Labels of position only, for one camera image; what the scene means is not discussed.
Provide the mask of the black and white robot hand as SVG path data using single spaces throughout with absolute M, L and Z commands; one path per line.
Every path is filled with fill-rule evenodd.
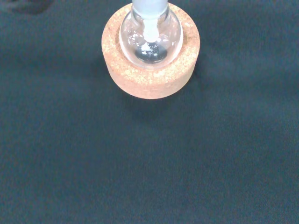
M 35 15 L 47 10 L 53 2 L 53 0 L 1 0 L 0 11 Z

